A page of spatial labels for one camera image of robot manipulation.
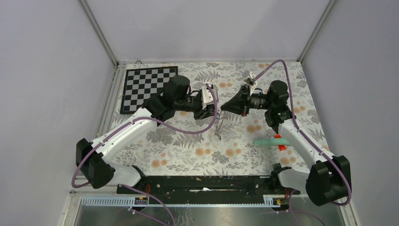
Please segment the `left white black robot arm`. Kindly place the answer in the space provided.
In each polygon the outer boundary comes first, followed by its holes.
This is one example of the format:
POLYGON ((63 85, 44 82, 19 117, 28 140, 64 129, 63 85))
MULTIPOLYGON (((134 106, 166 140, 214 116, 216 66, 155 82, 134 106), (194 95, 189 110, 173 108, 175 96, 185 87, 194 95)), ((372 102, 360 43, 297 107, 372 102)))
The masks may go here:
POLYGON ((164 125, 174 131, 189 135, 204 133, 212 128, 218 115, 218 89, 205 84, 205 88, 189 92, 190 80, 181 75, 172 77, 155 95, 144 101, 136 112, 108 133, 87 141, 85 138, 76 144, 76 171, 72 177, 72 187, 90 185, 93 189, 105 185, 126 185, 139 194, 145 190, 146 181, 134 166, 116 164, 113 159, 123 149, 139 140, 146 133, 164 125), (199 131, 186 131, 166 123, 177 111, 192 112, 194 119, 212 117, 211 123, 199 131))

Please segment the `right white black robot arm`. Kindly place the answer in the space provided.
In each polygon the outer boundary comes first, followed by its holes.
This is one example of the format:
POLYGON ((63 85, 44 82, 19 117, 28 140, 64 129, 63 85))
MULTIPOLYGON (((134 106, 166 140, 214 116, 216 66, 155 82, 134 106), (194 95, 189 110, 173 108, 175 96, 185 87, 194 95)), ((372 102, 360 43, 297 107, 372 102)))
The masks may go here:
POLYGON ((265 94, 252 94, 251 87, 245 84, 221 109, 241 116, 247 116, 251 109, 265 110, 267 125, 287 140, 305 161, 310 169, 308 173, 278 164, 273 167, 270 188, 274 193, 295 189, 307 194, 317 206, 344 197, 350 201, 349 160, 343 155, 335 156, 309 137, 292 115, 287 105, 289 97, 289 86, 283 81, 273 81, 265 94))

